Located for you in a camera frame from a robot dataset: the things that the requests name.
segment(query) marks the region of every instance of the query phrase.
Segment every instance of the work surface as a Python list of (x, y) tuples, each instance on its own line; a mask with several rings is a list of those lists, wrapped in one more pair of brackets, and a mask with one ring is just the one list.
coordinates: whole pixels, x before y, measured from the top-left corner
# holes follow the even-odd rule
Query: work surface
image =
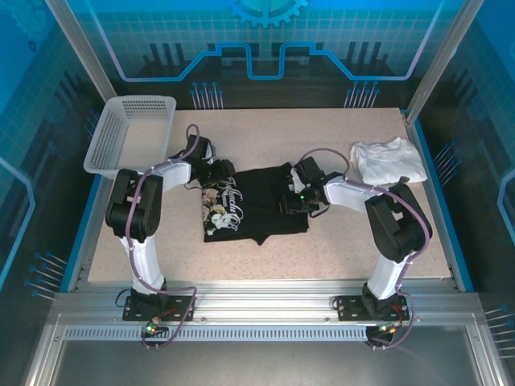
[[(315, 147), (331, 147), (348, 155), (354, 142), (407, 137), (398, 109), (178, 111), (169, 154), (185, 147), (185, 129), (190, 123), (196, 123), (201, 135), (212, 141), (217, 157), (231, 160), (237, 171), (293, 164)], [(344, 169), (334, 154), (314, 157), (326, 174)], [(435, 234), (407, 276), (449, 277), (424, 188), (422, 184), (410, 184), (410, 188)], [(332, 206), (325, 215), (310, 219), (307, 233), (272, 236), (258, 246), (253, 240), (204, 243), (201, 205), (200, 190), (176, 187), (163, 196), (156, 244), (169, 281), (365, 279), (377, 261), (367, 216), (346, 207)], [(89, 281), (131, 280), (125, 250), (103, 224)]]

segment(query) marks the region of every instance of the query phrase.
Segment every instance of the gear logo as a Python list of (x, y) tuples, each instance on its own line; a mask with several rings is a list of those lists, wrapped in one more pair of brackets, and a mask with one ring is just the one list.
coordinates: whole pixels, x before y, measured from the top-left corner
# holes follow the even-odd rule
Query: gear logo
[(291, 16), (299, 16), (301, 6), (307, 6), (307, 0), (228, 0), (227, 3), (233, 16), (239, 16), (242, 23), (250, 22), (252, 27), (261, 25), (263, 28), (288, 23)]

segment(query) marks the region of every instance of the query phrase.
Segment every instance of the aluminum frame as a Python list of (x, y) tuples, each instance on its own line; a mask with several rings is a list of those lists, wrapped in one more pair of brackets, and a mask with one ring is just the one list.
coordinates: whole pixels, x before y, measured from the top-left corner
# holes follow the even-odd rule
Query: aluminum frame
[(483, 1), (484, 0), (465, 0), (465, 3), (459, 9), (445, 39), (437, 50), (435, 57), (431, 61), (429, 68), (424, 74), (422, 81), (418, 85), (408, 105), (406, 110), (408, 124), (413, 124), (422, 111), (422, 108), (429, 99), (445, 68), (456, 53), (461, 40), (474, 21), (477, 12), (483, 5)]
[(98, 60), (95, 51), (91, 47), (91, 44), (89, 44), (86, 35), (82, 31), (78, 20), (66, 0), (45, 0), (45, 2), (72, 45), (73, 51), (78, 56), (102, 99), (107, 101), (115, 97), (116, 92), (105, 74), (100, 60)]
[[(354, 322), (338, 322), (336, 312), (331, 308), (335, 294), (358, 294), (359, 288), (338, 289), (328, 286), (316, 294), (305, 283), (304, 287), (277, 286), (266, 289), (248, 287), (246, 293), (237, 294), (234, 287), (218, 285), (214, 290), (208, 285), (199, 289), (194, 320), (188, 322), (190, 328), (212, 331), (223, 327), (239, 331), (242, 326), (256, 329), (263, 326), (302, 326), (310, 329), (355, 327)], [(505, 373), (501, 359), (477, 294), (425, 292), (426, 288), (410, 290), (414, 293), (417, 306), (415, 328), (418, 326), (465, 326), (470, 342), (471, 353), (476, 361), (478, 376), (482, 384), (492, 386), (510, 385), (511, 379)], [(134, 329), (143, 323), (123, 322), (122, 310), (114, 305), (117, 289), (105, 289), (97, 293), (57, 294), (43, 331), (35, 360), (32, 364), (27, 386), (52, 384), (59, 368), (59, 357), (68, 339), (67, 331), (73, 328)], [(80, 340), (113, 341), (116, 337), (102, 333), (92, 334), (91, 339), (82, 336)], [(326, 337), (324, 341), (341, 341)]]
[[(410, 141), (414, 143), (417, 147), (418, 152), (420, 154), (424, 154), (424, 152), (422, 151), (421, 140), (418, 136), (418, 131), (415, 129), (414, 122), (409, 123), (406, 120), (406, 132), (408, 133), (408, 138), (410, 139)], [(427, 165), (427, 159), (425, 157), (421, 157), (421, 159), (422, 164), (424, 165), (424, 169), (429, 170), (429, 166)], [(443, 252), (447, 259), (447, 263), (450, 266), (452, 276), (456, 280), (456, 285), (458, 289), (464, 291), (466, 285), (464, 284), (464, 278), (462, 276), (462, 273), (459, 270), (458, 261), (456, 260), (455, 249), (452, 245), (451, 237), (449, 236), (449, 230), (447, 228), (447, 224), (443, 216), (442, 208), (439, 205), (438, 195), (436, 194), (435, 189), (436, 183), (439, 182), (434, 181), (431, 176), (431, 173), (429, 173), (427, 176), (427, 181), (424, 183), (424, 187), (426, 188), (427, 200), (433, 213), (436, 229), (440, 236), (440, 242), (442, 243)]]

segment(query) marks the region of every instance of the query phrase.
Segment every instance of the black t-shirt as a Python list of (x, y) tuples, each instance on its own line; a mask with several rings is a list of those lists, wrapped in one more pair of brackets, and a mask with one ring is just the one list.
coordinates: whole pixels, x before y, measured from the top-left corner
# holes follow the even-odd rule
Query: black t-shirt
[(282, 214), (291, 164), (236, 173), (202, 192), (204, 242), (254, 239), (306, 232), (307, 214)]

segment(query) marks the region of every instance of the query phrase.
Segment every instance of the blue glass wall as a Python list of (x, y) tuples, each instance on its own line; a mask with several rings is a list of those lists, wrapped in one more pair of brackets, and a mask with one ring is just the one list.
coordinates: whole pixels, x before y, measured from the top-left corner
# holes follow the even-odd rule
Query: blue glass wall
[(89, 120), (103, 102), (44, 2), (0, 2), (0, 35), (0, 384), (14, 385), (60, 281), (35, 254), (68, 260), (93, 181), (82, 169)]
[(420, 116), (486, 310), (515, 307), (514, 19), (513, 1), (484, 2)]
[(406, 107), (461, 3), (73, 0), (71, 6), (118, 93), (172, 95), (180, 109), (208, 109)]

